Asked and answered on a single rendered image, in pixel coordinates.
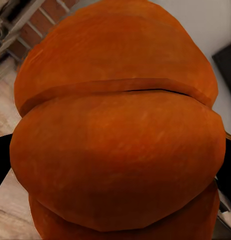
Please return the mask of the pumpkin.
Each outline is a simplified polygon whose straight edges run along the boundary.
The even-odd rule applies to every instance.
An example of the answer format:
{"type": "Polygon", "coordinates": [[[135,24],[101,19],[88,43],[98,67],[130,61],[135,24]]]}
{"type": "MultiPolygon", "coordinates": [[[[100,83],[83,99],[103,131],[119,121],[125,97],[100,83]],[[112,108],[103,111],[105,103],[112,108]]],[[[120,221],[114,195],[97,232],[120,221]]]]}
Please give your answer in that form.
{"type": "Polygon", "coordinates": [[[43,240],[212,240],[226,138],[211,63],[148,0],[60,21],[14,83],[9,145],[43,240]]]}

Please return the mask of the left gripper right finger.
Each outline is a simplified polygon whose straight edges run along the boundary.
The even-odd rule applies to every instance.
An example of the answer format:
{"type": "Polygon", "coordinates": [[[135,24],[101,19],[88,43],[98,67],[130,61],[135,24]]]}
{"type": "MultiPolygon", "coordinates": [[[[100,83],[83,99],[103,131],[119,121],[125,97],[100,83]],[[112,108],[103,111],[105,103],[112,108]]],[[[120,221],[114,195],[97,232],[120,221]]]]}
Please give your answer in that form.
{"type": "Polygon", "coordinates": [[[216,177],[231,202],[231,140],[228,138],[226,138],[224,162],[216,177]]]}

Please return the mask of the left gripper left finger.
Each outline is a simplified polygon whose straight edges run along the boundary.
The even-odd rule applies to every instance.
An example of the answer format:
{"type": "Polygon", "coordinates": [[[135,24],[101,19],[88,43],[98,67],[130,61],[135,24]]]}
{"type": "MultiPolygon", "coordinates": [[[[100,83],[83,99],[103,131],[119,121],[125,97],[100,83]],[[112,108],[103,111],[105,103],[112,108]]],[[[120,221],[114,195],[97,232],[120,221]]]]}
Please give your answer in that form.
{"type": "Polygon", "coordinates": [[[13,134],[0,137],[0,185],[11,168],[10,143],[13,134]]]}

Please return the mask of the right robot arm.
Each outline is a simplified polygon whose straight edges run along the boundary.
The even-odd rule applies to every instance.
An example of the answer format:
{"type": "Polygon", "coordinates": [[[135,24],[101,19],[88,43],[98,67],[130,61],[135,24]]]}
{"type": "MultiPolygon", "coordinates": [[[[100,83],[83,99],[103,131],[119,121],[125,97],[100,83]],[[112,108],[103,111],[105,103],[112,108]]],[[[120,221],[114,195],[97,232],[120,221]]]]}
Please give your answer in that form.
{"type": "Polygon", "coordinates": [[[222,185],[220,184],[220,182],[219,182],[219,180],[218,180],[217,176],[215,176],[215,178],[214,178],[214,179],[216,180],[217,187],[218,187],[218,191],[222,192],[222,193],[223,193],[223,195],[225,195],[225,196],[228,196],[228,195],[226,194],[226,192],[224,191],[224,189],[223,189],[222,185]]]}

